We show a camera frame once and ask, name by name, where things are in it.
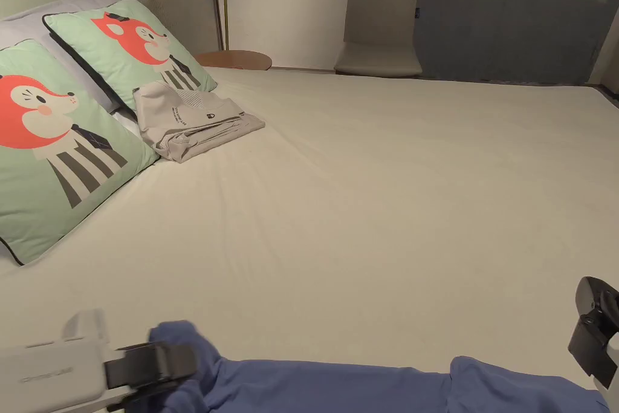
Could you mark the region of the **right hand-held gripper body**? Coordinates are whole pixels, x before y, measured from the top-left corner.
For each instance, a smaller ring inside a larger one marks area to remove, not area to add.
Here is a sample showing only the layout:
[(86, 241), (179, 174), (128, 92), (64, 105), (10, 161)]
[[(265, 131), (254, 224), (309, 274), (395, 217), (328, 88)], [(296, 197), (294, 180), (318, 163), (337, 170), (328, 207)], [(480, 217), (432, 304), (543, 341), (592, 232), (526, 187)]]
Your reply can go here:
[(608, 354), (610, 338), (602, 331), (603, 328), (600, 319), (579, 316), (568, 351), (587, 376), (608, 389), (617, 372), (617, 364)]

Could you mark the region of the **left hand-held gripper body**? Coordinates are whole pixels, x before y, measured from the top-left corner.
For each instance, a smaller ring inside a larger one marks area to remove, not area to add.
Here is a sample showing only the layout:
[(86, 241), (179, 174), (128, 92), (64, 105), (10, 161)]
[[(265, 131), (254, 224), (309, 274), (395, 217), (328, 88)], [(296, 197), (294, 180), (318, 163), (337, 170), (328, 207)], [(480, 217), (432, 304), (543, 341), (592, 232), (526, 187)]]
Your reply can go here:
[(162, 379), (162, 349), (113, 349), (104, 312), (76, 313), (56, 340), (1, 350), (2, 412), (118, 412)]

